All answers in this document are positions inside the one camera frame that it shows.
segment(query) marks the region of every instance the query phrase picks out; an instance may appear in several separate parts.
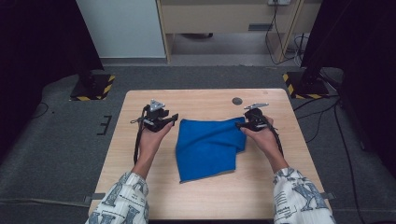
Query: table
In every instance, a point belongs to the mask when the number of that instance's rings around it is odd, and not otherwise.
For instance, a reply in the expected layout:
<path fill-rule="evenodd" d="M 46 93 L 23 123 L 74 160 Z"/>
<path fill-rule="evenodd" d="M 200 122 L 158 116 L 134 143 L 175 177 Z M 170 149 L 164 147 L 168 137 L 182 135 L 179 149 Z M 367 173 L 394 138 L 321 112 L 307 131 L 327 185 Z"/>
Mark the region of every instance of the table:
<path fill-rule="evenodd" d="M 156 1 L 168 62 L 171 61 L 174 34 L 266 32 L 274 22 L 275 7 L 269 6 L 268 1 Z M 289 5 L 277 7 L 277 30 L 272 27 L 268 32 L 268 45 L 277 61 L 284 59 L 293 34 L 310 33 L 321 1 L 291 0 Z"/>
<path fill-rule="evenodd" d="M 232 99 L 239 97 L 241 105 Z M 285 158 L 323 191 L 289 97 L 281 89 L 129 91 L 111 140 L 96 193 L 105 193 L 133 166 L 137 124 L 151 99 L 165 103 L 181 119 L 226 120 L 241 117 L 244 106 L 269 103 L 263 114 L 275 120 Z M 268 160 L 248 138 L 245 152 L 236 156 L 236 170 L 179 183 L 175 156 L 179 121 L 165 136 L 148 174 L 150 219 L 268 219 L 273 218 L 273 173 Z M 92 201 L 90 212 L 99 203 Z"/>

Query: light wood tabletop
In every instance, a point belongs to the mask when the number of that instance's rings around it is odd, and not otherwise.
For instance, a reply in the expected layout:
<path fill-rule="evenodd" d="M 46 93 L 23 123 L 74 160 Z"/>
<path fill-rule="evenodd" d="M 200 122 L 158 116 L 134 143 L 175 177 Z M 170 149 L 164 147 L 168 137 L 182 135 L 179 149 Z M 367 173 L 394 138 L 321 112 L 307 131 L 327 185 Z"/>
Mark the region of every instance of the light wood tabletop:
<path fill-rule="evenodd" d="M 241 105 L 233 98 L 242 99 Z M 179 120 L 163 139 L 148 173 L 150 219 L 268 219 L 274 217 L 273 172 L 264 154 L 247 138 L 231 173 L 180 184 L 175 147 L 182 119 L 226 120 L 243 117 L 244 106 L 268 103 L 262 113 L 275 120 L 285 159 L 316 184 L 317 170 L 304 141 L 288 95 L 281 89 L 129 91 L 126 94 L 95 193 L 106 193 L 132 169 L 137 124 L 151 99 L 165 104 Z M 90 213 L 100 200 L 92 201 Z"/>

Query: sleeve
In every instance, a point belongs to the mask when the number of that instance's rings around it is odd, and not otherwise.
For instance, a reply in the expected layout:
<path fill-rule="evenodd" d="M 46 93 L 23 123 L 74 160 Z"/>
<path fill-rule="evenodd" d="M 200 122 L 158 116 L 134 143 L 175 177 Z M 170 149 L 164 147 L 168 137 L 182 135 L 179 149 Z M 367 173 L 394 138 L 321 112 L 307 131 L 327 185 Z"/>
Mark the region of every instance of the sleeve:
<path fill-rule="evenodd" d="M 275 224 L 336 223 L 318 189 L 299 171 L 278 171 L 274 184 Z"/>
<path fill-rule="evenodd" d="M 125 173 L 85 223 L 149 223 L 148 194 L 148 185 L 140 175 Z"/>

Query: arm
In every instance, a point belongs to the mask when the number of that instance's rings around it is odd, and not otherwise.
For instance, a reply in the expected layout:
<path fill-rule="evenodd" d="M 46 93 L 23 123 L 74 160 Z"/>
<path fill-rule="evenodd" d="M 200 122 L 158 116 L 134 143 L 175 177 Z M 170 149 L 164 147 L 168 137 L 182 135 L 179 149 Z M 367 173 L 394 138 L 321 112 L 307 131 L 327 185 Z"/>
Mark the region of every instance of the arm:
<path fill-rule="evenodd" d="M 86 224 L 149 223 L 149 205 L 146 200 L 149 188 L 146 178 L 161 141 L 172 126 L 173 122 L 168 123 L 157 133 L 143 130 L 136 165 L 107 192 Z"/>
<path fill-rule="evenodd" d="M 272 124 L 273 119 L 266 117 Z M 299 171 L 289 167 L 277 148 L 276 139 L 268 129 L 253 132 L 241 128 L 251 137 L 265 154 L 275 174 L 274 204 L 277 223 L 335 223 L 332 212 L 327 207 L 315 185 Z"/>

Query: folded blue fabric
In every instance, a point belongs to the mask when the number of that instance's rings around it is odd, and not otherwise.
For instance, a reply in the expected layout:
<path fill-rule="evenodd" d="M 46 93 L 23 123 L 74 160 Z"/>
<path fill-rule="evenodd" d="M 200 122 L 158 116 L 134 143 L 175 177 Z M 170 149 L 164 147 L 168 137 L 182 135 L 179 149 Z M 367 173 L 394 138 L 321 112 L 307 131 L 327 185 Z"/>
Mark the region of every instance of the folded blue fabric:
<path fill-rule="evenodd" d="M 245 122 L 245 118 L 180 122 L 176 145 L 180 182 L 235 170 L 236 153 L 245 149 L 247 139 L 236 122 Z"/>

